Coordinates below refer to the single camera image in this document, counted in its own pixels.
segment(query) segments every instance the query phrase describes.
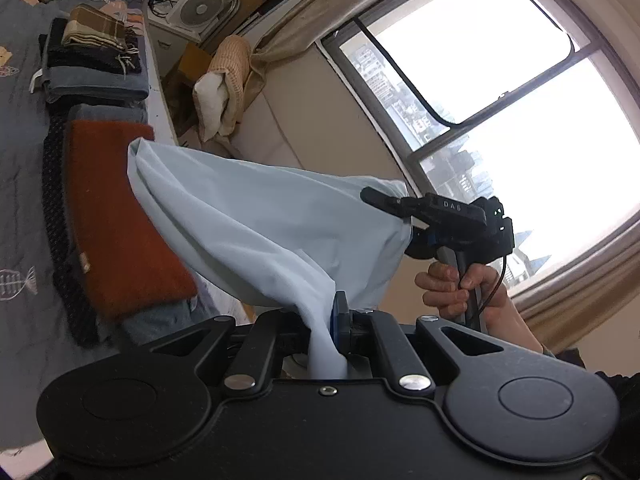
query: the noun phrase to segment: black folded garment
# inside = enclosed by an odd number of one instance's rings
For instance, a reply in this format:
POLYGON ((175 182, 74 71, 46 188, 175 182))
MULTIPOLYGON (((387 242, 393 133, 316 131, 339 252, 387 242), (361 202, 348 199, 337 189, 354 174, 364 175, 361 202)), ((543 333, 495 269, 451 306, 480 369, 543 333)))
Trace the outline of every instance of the black folded garment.
MULTIPOLYGON (((47 48, 47 67, 52 66, 84 66, 102 70, 112 74, 139 74, 142 70, 138 54, 125 54, 108 46, 65 45, 62 46, 62 36, 66 27, 65 18, 54 18, 51 25, 51 37, 47 48)), ((38 38, 40 52, 44 51, 47 35, 38 38)), ((135 33, 127 31, 125 41, 129 50, 138 48, 138 38, 135 33)))

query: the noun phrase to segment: gray bedsheet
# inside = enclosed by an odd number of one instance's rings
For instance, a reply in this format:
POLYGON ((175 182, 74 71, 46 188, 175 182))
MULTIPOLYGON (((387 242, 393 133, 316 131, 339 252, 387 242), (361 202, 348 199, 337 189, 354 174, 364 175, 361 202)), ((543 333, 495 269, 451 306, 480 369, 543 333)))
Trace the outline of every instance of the gray bedsheet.
POLYGON ((81 2, 108 1, 117 0, 0 0, 0 47, 11 53, 0 66, 0 450, 42 438, 35 407, 50 381, 115 352, 107 344, 81 349, 68 332, 41 204, 49 119, 44 93, 28 91, 40 67, 38 35, 53 17, 81 2))

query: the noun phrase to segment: human hand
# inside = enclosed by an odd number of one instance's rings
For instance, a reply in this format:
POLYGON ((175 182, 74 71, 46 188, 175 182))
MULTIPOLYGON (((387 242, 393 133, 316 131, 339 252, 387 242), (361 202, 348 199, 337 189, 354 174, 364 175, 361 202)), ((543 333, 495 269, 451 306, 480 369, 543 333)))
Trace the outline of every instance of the human hand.
MULTIPOLYGON (((494 290, 499 277, 498 271, 493 267, 472 264, 458 288, 458 270, 441 262, 433 262, 427 272, 416 275, 415 284, 426 290, 422 295, 425 305, 434 306, 444 319, 453 320, 466 311, 470 291, 479 286, 484 301, 494 290)), ((503 283, 496 290, 483 315, 489 335, 536 352, 543 351, 542 345, 507 295, 507 288, 503 283)))

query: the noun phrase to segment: sky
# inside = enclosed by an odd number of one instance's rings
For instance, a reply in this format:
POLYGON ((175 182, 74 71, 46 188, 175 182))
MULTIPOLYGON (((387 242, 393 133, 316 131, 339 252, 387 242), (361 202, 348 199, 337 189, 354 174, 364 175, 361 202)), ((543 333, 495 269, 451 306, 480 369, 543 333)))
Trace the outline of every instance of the sky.
MULTIPOLYGON (((432 0, 377 38, 456 122, 570 48, 528 0, 432 0)), ((552 255, 543 268, 593 245, 640 203, 640 144, 589 59, 479 125, 464 149, 481 153, 474 171, 488 171, 514 231, 534 231, 525 254, 552 255)))

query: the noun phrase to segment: window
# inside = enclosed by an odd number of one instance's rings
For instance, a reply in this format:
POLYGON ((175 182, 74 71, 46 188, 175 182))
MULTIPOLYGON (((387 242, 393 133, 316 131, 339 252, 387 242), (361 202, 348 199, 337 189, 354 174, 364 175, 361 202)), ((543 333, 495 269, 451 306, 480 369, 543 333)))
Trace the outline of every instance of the window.
POLYGON ((422 192, 498 196, 514 286, 640 203, 638 86, 569 0, 382 0, 322 40, 422 192))

